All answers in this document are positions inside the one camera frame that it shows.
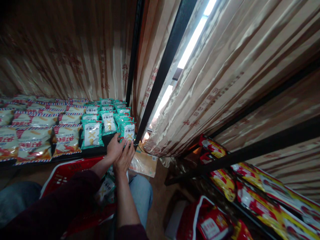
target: snack bag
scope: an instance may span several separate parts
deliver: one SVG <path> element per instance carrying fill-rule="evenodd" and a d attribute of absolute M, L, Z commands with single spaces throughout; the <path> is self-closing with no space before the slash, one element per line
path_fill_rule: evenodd
<path fill-rule="evenodd" d="M 98 114 L 100 109 L 99 105 L 87 105 L 86 114 Z"/>
<path fill-rule="evenodd" d="M 58 120 L 58 114 L 39 114 L 15 111 L 12 125 L 30 125 L 31 127 L 52 127 Z"/>
<path fill-rule="evenodd" d="M 122 139 L 126 138 L 127 143 L 130 143 L 134 140 L 134 129 L 135 123 L 133 122 L 123 122 L 120 124 L 120 142 Z"/>
<path fill-rule="evenodd" d="M 261 222 L 273 228 L 280 237 L 288 240 L 279 206 L 270 203 L 240 181 L 237 182 L 237 187 L 238 201 L 248 208 Z"/>
<path fill-rule="evenodd" d="M 113 103 L 112 98 L 100 98 L 101 105 L 109 105 Z"/>
<path fill-rule="evenodd" d="M 51 127 L 29 127 L 16 131 L 19 151 L 18 162 L 48 162 L 51 160 Z"/>
<path fill-rule="evenodd" d="M 103 121 L 103 136 L 117 132 L 117 127 L 113 119 L 113 114 L 113 111 L 100 111 L 101 119 Z"/>
<path fill-rule="evenodd" d="M 207 164 L 215 159 L 210 153 L 205 153 L 200 157 L 201 164 Z M 224 193 L 229 202 L 236 198 L 235 184 L 230 175 L 224 170 L 219 169 L 210 173 L 212 182 Z"/>
<path fill-rule="evenodd" d="M 101 110 L 102 111 L 112 111 L 113 109 L 114 109 L 114 106 L 112 104 L 102 105 L 101 106 Z"/>
<path fill-rule="evenodd" d="M 82 113 L 66 113 L 59 115 L 59 124 L 80 124 Z"/>
<path fill-rule="evenodd" d="M 16 159 L 19 143 L 14 125 L 0 127 L 0 162 Z"/>
<path fill-rule="evenodd" d="M 233 224 L 233 235 L 231 239 L 233 240 L 253 240 L 247 226 L 242 220 L 238 220 L 237 224 Z"/>
<path fill-rule="evenodd" d="M 280 207 L 284 225 L 287 230 L 288 239 L 319 240 L 317 232 L 291 214 L 289 211 Z"/>
<path fill-rule="evenodd" d="M 81 124 L 73 124 L 57 125 L 53 128 L 58 141 L 53 157 L 59 157 L 62 155 L 70 155 L 81 152 L 81 149 L 79 148 L 78 144 L 79 131 L 81 127 Z"/>
<path fill-rule="evenodd" d="M 199 145 L 203 146 L 206 150 L 211 152 L 211 154 L 216 158 L 221 158 L 227 155 L 227 150 L 225 148 L 203 134 L 201 134 L 200 136 Z"/>
<path fill-rule="evenodd" d="M 102 141 L 102 121 L 83 120 L 84 140 L 81 149 L 104 146 Z"/>
<path fill-rule="evenodd" d="M 84 114 L 86 112 L 87 106 L 75 106 L 68 104 L 66 107 L 66 112 L 68 113 L 82 113 Z"/>
<path fill-rule="evenodd" d="M 264 191 L 258 173 L 253 168 L 249 167 L 249 165 L 247 165 L 245 162 L 231 165 L 231 168 L 243 179 L 256 186 L 260 190 Z"/>
<path fill-rule="evenodd" d="M 14 108 L 0 108 L 0 126 L 9 125 L 14 111 Z"/>

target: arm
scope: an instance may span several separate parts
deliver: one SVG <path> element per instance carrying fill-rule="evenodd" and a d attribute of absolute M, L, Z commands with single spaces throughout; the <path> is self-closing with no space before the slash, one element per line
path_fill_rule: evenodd
<path fill-rule="evenodd" d="M 17 239 L 59 239 L 72 219 L 90 204 L 101 178 L 122 153 L 124 143 L 118 143 L 118 135 L 110 141 L 104 159 L 20 213 L 0 234 Z"/>

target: cartoon image on bag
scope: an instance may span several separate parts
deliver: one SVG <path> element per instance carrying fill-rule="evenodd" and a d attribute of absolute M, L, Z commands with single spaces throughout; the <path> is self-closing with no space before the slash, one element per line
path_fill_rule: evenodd
<path fill-rule="evenodd" d="M 102 141 L 102 121 L 83 120 L 84 140 L 81 149 L 104 146 Z"/>

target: curtain fold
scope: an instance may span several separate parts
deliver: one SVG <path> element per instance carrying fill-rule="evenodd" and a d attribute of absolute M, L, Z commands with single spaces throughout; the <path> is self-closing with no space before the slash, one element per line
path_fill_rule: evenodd
<path fill-rule="evenodd" d="M 124 99 L 136 0 L 19 1 L 3 19 L 0 89 Z"/>

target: floor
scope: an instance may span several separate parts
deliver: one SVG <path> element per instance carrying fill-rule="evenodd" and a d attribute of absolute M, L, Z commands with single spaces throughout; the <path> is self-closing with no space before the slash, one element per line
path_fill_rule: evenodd
<path fill-rule="evenodd" d="M 18 181 L 34 181 L 40 185 L 44 185 L 56 165 L 57 164 L 55 163 L 50 163 L 43 166 L 37 166 L 32 169 L 21 169 L 16 173 L 11 173 L 12 179 L 6 185 L 10 185 Z M 177 195 L 178 197 L 186 197 L 192 202 L 195 200 L 195 198 L 185 188 L 182 188 L 177 184 L 166 187 L 164 185 L 164 181 L 167 174 L 168 169 L 165 168 L 158 160 L 156 175 L 154 178 L 149 179 L 153 188 L 153 204 L 148 213 L 146 232 L 149 239 L 152 240 L 166 239 L 164 236 L 165 226 L 170 218 L 174 205 L 174 198 Z M 108 222 L 102 224 L 98 235 L 95 229 L 87 229 L 68 237 L 68 239 L 105 239 L 109 225 L 110 224 Z"/>

